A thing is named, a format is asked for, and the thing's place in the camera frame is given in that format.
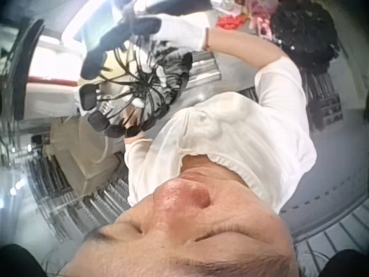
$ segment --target black cable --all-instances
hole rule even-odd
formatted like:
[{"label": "black cable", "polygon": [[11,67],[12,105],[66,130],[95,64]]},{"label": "black cable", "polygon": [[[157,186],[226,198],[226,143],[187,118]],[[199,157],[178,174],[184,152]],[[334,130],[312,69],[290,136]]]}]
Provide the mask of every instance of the black cable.
[{"label": "black cable", "polygon": [[107,77],[105,77],[104,75],[100,74],[99,75],[102,79],[104,79],[104,81],[107,82],[111,82],[113,84],[118,84],[118,85],[134,85],[134,84],[140,84],[141,82],[117,82],[117,81],[112,81],[112,79],[108,79]]},{"label": "black cable", "polygon": [[118,65],[125,71],[127,72],[129,75],[131,75],[133,78],[135,78],[136,80],[139,80],[134,74],[132,74],[131,71],[129,71],[129,69],[123,64],[122,62],[122,59],[120,58],[119,56],[119,50],[118,49],[115,49],[113,51],[114,53],[114,57],[115,57],[115,60],[116,62],[118,63]]}]

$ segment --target hand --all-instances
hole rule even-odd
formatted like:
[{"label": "hand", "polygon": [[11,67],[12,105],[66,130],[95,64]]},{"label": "hand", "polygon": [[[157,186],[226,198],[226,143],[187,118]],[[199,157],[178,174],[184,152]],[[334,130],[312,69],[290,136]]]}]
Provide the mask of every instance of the hand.
[{"label": "hand", "polygon": [[125,119],[125,128],[128,129],[131,126],[137,126],[140,124],[141,110],[135,108],[132,104],[126,107],[122,111],[123,118]]},{"label": "hand", "polygon": [[[131,126],[137,126],[140,124],[140,117],[141,117],[142,111],[140,109],[135,108],[133,105],[129,105],[127,108],[125,108],[122,112],[123,118],[125,121],[127,121],[125,128],[128,129]],[[131,144],[137,140],[142,140],[145,138],[145,134],[143,132],[140,132],[134,137],[125,137],[125,144]]]},{"label": "hand", "polygon": [[166,40],[174,46],[188,47],[195,51],[203,50],[206,43],[206,28],[167,14],[136,18],[133,32],[135,35],[151,34],[154,40]]}]

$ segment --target person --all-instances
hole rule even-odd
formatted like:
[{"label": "person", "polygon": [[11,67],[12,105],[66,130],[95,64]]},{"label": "person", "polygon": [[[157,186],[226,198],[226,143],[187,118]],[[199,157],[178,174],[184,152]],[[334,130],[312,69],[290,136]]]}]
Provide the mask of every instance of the person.
[{"label": "person", "polygon": [[159,23],[153,39],[258,68],[259,103],[224,92],[178,111],[154,140],[126,138],[132,208],[91,232],[61,275],[298,276],[278,212],[317,155],[296,65],[247,33],[137,20]]}]

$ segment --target ceiling light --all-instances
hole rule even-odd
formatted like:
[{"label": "ceiling light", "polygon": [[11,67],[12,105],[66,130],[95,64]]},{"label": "ceiling light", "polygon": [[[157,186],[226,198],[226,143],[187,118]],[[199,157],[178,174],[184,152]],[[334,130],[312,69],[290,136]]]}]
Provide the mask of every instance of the ceiling light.
[{"label": "ceiling light", "polygon": [[88,1],[69,22],[67,28],[65,28],[62,34],[62,40],[72,40],[86,21],[94,14],[94,12],[105,2],[106,0],[90,0]]},{"label": "ceiling light", "polygon": [[25,179],[20,179],[20,180],[16,183],[16,189],[17,189],[17,190],[21,189],[25,184],[26,184],[26,180],[25,180]]},{"label": "ceiling light", "polygon": [[11,188],[11,189],[10,189],[10,194],[11,194],[12,196],[15,196],[15,195],[17,194],[16,189],[15,189],[15,188]]}]

